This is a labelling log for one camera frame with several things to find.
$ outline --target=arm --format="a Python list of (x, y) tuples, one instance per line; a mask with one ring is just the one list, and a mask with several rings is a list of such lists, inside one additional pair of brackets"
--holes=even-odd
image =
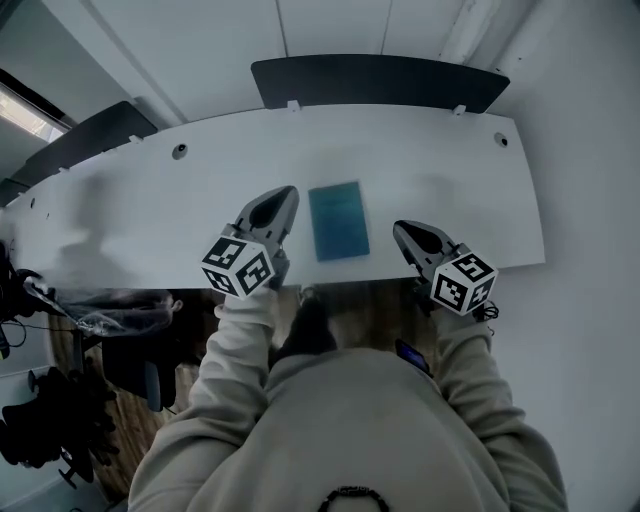
[(216, 308), (220, 324), (207, 342), (190, 407), (158, 431), (133, 479), (129, 510), (186, 510), (242, 446), (267, 405), (273, 296), (265, 288), (245, 301), (228, 297)]
[(518, 512), (566, 510), (558, 464), (549, 443), (525, 425), (513, 406), (511, 389), (500, 378), (489, 350), (485, 323), (440, 309), (433, 315), (438, 331), (440, 367), (436, 382), (442, 395), (495, 460)]

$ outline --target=wooden floor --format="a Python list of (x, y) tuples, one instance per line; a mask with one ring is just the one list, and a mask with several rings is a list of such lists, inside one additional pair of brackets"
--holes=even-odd
[[(338, 345), (341, 348), (368, 346), (395, 351), (395, 340), (401, 338), (418, 348), (433, 368), (437, 363), (433, 328), (409, 299), (411, 287), (412, 282), (407, 279), (320, 287), (331, 311), (330, 326)], [(202, 356), (206, 340), (217, 325), (213, 309), (223, 298), (211, 290), (181, 290), (174, 291), (174, 295), (185, 303), (175, 322), (184, 330), (192, 353)], [(276, 331), (273, 342), (276, 346), (284, 342), (297, 304), (295, 289), (281, 290), (274, 311)], [(60, 317), (50, 317), (50, 322), (52, 329), (71, 328), (71, 324)], [(52, 332), (51, 339), (56, 364), (67, 373), (72, 369), (71, 334)], [(100, 347), (91, 349), (86, 355), (91, 358), (92, 368), (102, 375)], [(173, 411), (187, 407), (189, 389), (197, 374), (195, 365), (183, 364), (176, 369), (177, 396), (171, 408)], [(146, 400), (119, 388), (114, 388), (114, 391), (117, 399), (108, 402), (107, 413), (113, 418), (116, 431), (109, 435), (109, 440), (120, 449), (120, 454), (111, 457), (110, 466), (94, 464), (94, 467), (108, 499), (115, 502), (128, 495), (138, 464), (149, 450), (156, 432), (172, 417), (172, 413), (151, 412)]]

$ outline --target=beige sweatshirt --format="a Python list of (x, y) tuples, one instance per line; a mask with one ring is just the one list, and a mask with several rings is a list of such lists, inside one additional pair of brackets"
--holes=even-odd
[(436, 314), (435, 382), (369, 349), (292, 356), (269, 374), (272, 299), (218, 308), (191, 406), (158, 432), (130, 510), (566, 509), (553, 451), (512, 405), (485, 324)]

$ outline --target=window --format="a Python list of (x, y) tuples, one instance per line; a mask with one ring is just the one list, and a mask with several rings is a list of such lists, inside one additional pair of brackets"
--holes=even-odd
[(36, 115), (2, 91), (0, 91), (0, 116), (47, 142), (53, 142), (63, 133), (46, 121), (44, 116)]
[(75, 125), (62, 110), (4, 69), (0, 69), (0, 117), (47, 142)]

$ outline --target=blue notebook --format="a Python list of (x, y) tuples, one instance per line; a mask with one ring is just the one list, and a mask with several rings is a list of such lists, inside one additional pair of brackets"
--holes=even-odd
[(309, 190), (318, 261), (369, 254), (369, 237), (357, 182)]

